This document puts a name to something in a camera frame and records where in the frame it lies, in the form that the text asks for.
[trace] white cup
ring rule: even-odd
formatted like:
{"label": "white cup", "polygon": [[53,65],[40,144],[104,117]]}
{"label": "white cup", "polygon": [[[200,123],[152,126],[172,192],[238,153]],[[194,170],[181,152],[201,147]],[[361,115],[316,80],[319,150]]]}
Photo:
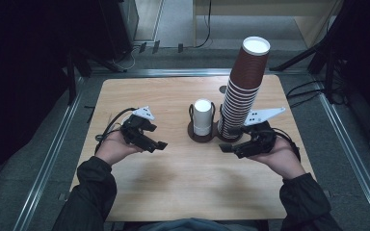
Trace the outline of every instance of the white cup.
{"label": "white cup", "polygon": [[212,123],[212,103],[208,99],[198,99],[194,104],[194,133],[206,136],[210,133]]}

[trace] black jacket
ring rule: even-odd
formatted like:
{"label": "black jacket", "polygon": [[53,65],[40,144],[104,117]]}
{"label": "black jacket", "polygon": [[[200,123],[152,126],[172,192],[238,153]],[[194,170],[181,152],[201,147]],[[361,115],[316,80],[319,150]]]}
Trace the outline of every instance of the black jacket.
{"label": "black jacket", "polygon": [[[91,157],[77,168],[77,177],[80,185],[73,188],[53,230],[103,230],[103,223],[117,194],[111,167]],[[341,230],[330,215],[330,203],[310,173],[292,180],[283,180],[283,183],[280,200],[287,217],[281,230]],[[211,220],[190,218],[160,222],[146,230],[229,229]]]}

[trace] cable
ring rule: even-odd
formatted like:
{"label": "cable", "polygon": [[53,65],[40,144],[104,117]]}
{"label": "cable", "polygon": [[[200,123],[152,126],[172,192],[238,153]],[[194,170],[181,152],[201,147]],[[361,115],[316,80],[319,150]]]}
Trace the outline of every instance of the cable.
{"label": "cable", "polygon": [[314,92],[324,92],[324,89],[322,90],[308,90],[308,91],[304,91],[304,92],[300,92],[300,93],[296,93],[296,94],[291,94],[287,97],[287,99],[291,99],[291,98],[294,98],[294,97],[297,97],[297,96],[302,96],[302,95],[306,95],[306,94],[310,94],[310,93],[314,93]]}
{"label": "cable", "polygon": [[115,132],[117,130],[113,130],[113,131],[109,131],[110,128],[113,126],[113,124],[116,122],[117,119],[119,119],[120,116],[122,116],[124,113],[126,112],[129,112],[129,111],[135,111],[137,109],[135,108],[127,108],[125,110],[123,110],[122,112],[120,112],[118,115],[116,115],[113,120],[111,120],[111,122],[107,125],[107,128],[104,130],[103,134],[101,135],[101,138],[100,140],[98,141],[98,145],[95,147],[95,152],[97,152],[98,148],[100,147],[100,145],[104,142],[104,140],[106,140],[107,136],[110,135],[110,133],[112,132]]}
{"label": "cable", "polygon": [[272,128],[273,130],[276,130],[276,131],[278,131],[278,133],[276,133],[276,134],[278,134],[279,135],[279,133],[282,133],[282,134],[284,134],[284,136],[285,137],[287,137],[290,141],[292,141],[293,139],[291,139],[291,137],[286,133],[286,132],[284,132],[283,130],[281,130],[281,129],[279,129],[279,128]]}
{"label": "cable", "polygon": [[129,54],[131,55],[131,58],[132,58],[132,60],[133,60],[133,64],[132,64],[132,65],[130,65],[129,67],[124,67],[124,66],[121,66],[121,65],[119,65],[119,64],[118,64],[119,62],[121,62],[122,60],[124,60],[124,59],[126,58],[126,56],[127,56],[128,52],[127,52],[127,53],[126,53],[126,54],[125,54],[121,59],[119,59],[118,63],[116,63],[116,62],[114,61],[114,59],[113,59],[113,64],[114,64],[115,66],[117,66],[117,67],[119,67],[119,68],[123,69],[123,70],[131,69],[131,68],[135,65],[135,58],[134,58],[133,52],[134,52],[135,50],[139,49],[139,48],[140,48],[140,47],[133,48],[133,49],[129,52]]}
{"label": "cable", "polygon": [[309,97],[309,98],[307,98],[307,99],[305,99],[305,100],[303,100],[303,101],[300,101],[300,102],[297,102],[297,103],[295,103],[295,104],[293,104],[293,105],[290,105],[290,108],[295,108],[295,107],[297,107],[297,106],[300,106],[300,105],[302,105],[303,103],[310,101],[311,99],[315,98],[316,96],[318,96],[318,95],[320,95],[320,94],[321,94],[321,92],[318,92],[318,93],[314,94],[313,96],[311,96],[311,97]]}
{"label": "cable", "polygon": [[305,94],[305,92],[303,93],[298,93],[298,94],[294,94],[294,95],[290,95],[294,90],[297,90],[299,88],[302,88],[304,86],[307,86],[307,85],[310,85],[310,84],[315,84],[315,83],[320,83],[320,82],[323,82],[323,81],[320,81],[320,80],[316,80],[316,81],[310,81],[308,83],[305,83],[305,84],[302,84],[302,85],[298,85],[296,87],[294,87],[293,89],[291,89],[290,91],[287,92],[286,94],[286,98],[289,99],[289,98],[292,98],[292,97],[295,97],[295,96],[299,96],[299,95],[303,95]]}
{"label": "cable", "polygon": [[203,44],[195,46],[194,48],[201,48],[210,38],[210,32],[211,32],[210,17],[211,17],[211,13],[212,13],[212,0],[209,0],[209,13],[208,13],[208,23],[207,23],[208,36],[206,37],[206,40],[203,42]]}

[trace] person's hand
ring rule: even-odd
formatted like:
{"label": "person's hand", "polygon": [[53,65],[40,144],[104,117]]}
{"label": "person's hand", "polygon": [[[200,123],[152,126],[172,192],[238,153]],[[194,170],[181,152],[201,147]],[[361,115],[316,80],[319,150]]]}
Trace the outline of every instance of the person's hand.
{"label": "person's hand", "polygon": [[272,151],[251,156],[249,159],[265,164],[283,179],[290,180],[305,174],[305,170],[294,154],[290,143],[280,137],[277,137]]}
{"label": "person's hand", "polygon": [[95,156],[112,166],[126,156],[136,152],[143,152],[143,150],[133,144],[127,144],[121,131],[116,131],[108,135],[98,148]]}

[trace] metal rail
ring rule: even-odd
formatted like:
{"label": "metal rail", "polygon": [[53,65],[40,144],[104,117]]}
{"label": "metal rail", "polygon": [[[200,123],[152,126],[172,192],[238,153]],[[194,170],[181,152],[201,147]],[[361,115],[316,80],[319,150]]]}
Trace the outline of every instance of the metal rail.
{"label": "metal rail", "polygon": [[[322,88],[322,85],[319,84],[316,88],[319,90]],[[361,157],[359,156],[359,153],[357,152],[357,149],[355,148],[350,135],[345,129],[345,126],[342,123],[338,112],[335,109],[335,106],[330,104],[325,95],[321,95],[320,99],[330,119],[331,125],[334,128],[342,147],[344,148],[344,152],[357,177],[357,180],[361,185],[362,190],[364,191],[365,196],[370,204],[370,173],[363,163]]]}
{"label": "metal rail", "polygon": [[[82,77],[78,80],[78,87],[83,86],[85,83]],[[46,186],[47,180],[49,179],[50,173],[56,162],[59,150],[65,139],[66,132],[73,119],[74,113],[76,112],[77,105],[79,104],[81,93],[78,92],[74,101],[66,109],[66,113],[62,119],[58,131],[56,132],[55,138],[51,143],[49,150],[47,151],[46,157],[40,168],[37,178],[29,191],[26,202],[22,208],[22,211],[17,218],[16,224],[14,225],[14,231],[27,230],[32,220],[33,214],[36,211],[40,197],[43,193],[44,187]]]}
{"label": "metal rail", "polygon": [[[109,79],[126,78],[159,78],[159,77],[212,77],[229,75],[230,68],[186,68],[186,69],[138,69],[122,73],[110,73],[108,69],[102,68],[95,72],[97,77],[107,77]],[[308,74],[305,69],[290,68],[283,72],[265,70],[265,74]]]}

